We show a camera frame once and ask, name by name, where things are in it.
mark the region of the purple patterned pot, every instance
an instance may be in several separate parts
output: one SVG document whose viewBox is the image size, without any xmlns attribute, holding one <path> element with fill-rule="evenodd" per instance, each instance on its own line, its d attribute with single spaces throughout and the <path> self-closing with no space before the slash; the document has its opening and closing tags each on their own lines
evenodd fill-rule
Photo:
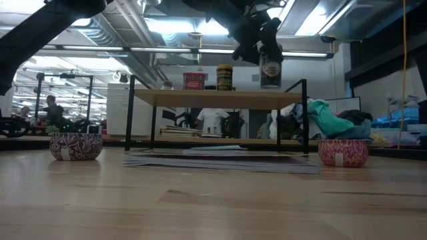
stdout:
<svg viewBox="0 0 427 240">
<path fill-rule="evenodd" d="M 102 135 L 87 133 L 54 133 L 51 153 L 60 161 L 95 160 L 102 151 Z"/>
</svg>

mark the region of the black pole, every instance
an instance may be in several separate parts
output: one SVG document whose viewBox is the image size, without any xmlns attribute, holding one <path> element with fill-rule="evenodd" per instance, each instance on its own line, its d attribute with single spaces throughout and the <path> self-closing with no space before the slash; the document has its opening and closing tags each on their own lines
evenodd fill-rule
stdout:
<svg viewBox="0 0 427 240">
<path fill-rule="evenodd" d="M 277 125 L 277 144 L 278 144 L 278 152 L 280 152 L 280 145 L 281 145 L 281 143 L 282 143 L 282 122 L 281 122 L 281 115 L 280 115 L 280 108 L 278 108 L 278 115 L 277 115 L 277 117 L 276 117 L 276 125 Z"/>
<path fill-rule="evenodd" d="M 156 118 L 156 115 L 157 115 L 157 107 L 153 106 L 153 115 L 151 116 L 151 139 L 150 139 L 151 149 L 154 149 L 155 118 Z"/>
<path fill-rule="evenodd" d="M 129 86 L 129 103 L 127 106 L 125 151 L 129 151 L 131 149 L 133 98 L 134 97 L 135 97 L 135 75 L 131 75 L 131 82 Z"/>
<path fill-rule="evenodd" d="M 35 100 L 35 112 L 34 118 L 38 120 L 39 117 L 39 108 L 40 108 L 40 94 L 41 94 L 41 82 L 45 80 L 44 77 L 38 78 L 39 84 L 37 85 L 37 98 Z"/>
<path fill-rule="evenodd" d="M 308 154 L 308 105 L 307 105 L 307 79 L 301 80 L 302 84 L 302 126 L 303 126 L 303 138 L 304 138 L 304 154 Z"/>
<path fill-rule="evenodd" d="M 89 116 L 91 114 L 91 100 L 92 100 L 92 91 L 93 91 L 93 76 L 89 76 L 90 84 L 89 84 L 89 96 L 87 99 L 87 113 L 86 120 L 89 120 Z"/>
</svg>

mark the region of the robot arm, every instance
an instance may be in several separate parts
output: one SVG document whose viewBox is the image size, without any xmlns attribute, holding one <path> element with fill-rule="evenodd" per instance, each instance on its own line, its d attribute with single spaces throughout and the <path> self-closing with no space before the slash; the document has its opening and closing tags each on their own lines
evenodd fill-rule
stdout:
<svg viewBox="0 0 427 240">
<path fill-rule="evenodd" d="M 53 38 L 80 18 L 90 18 L 102 12 L 114 0 L 45 0 L 46 5 L 0 39 L 0 95 L 11 88 L 19 66 Z M 145 0 L 161 3 L 161 0 Z M 228 29 L 240 46 L 233 58 L 258 64 L 257 43 L 273 61 L 282 62 L 282 51 L 276 42 L 280 20 L 270 19 L 266 11 L 246 13 L 256 4 L 277 4 L 280 0 L 182 0 L 191 8 L 206 13 L 206 20 L 214 18 Z"/>
<path fill-rule="evenodd" d="M 269 59 L 279 63 L 283 61 L 282 50 L 276 41 L 281 21 L 278 18 L 270 19 L 265 10 L 255 13 L 247 11 L 257 4 L 278 7 L 280 0 L 182 0 L 182 2 L 195 10 L 205 12 L 206 21 L 214 18 L 228 29 L 229 37 L 233 37 L 240 44 L 233 54 L 235 60 L 241 57 L 244 61 L 258 64 L 260 52 L 257 43 L 261 41 L 263 52 Z"/>
<path fill-rule="evenodd" d="M 19 66 L 80 18 L 102 12 L 113 0 L 45 0 L 46 5 L 0 39 L 0 95 Z"/>
</svg>

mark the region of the patterned ceramic pot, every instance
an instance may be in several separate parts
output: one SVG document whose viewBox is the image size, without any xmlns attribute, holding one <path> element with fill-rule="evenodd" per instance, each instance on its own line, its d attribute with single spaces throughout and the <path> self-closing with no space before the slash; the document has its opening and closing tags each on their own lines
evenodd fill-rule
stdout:
<svg viewBox="0 0 427 240">
<path fill-rule="evenodd" d="M 368 147 L 363 140 L 321 140 L 319 156 L 325 165 L 363 167 L 368 160 Z"/>
<path fill-rule="evenodd" d="M 50 150 L 54 158 L 60 161 L 95 160 L 102 151 L 102 135 L 54 133 Z"/>
</svg>

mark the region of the red box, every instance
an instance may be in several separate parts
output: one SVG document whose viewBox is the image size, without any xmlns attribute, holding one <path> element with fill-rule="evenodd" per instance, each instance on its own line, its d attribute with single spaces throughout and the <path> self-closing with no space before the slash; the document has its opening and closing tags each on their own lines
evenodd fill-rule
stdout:
<svg viewBox="0 0 427 240">
<path fill-rule="evenodd" d="M 204 90 L 206 79 L 206 73 L 183 73 L 183 89 Z"/>
</svg>

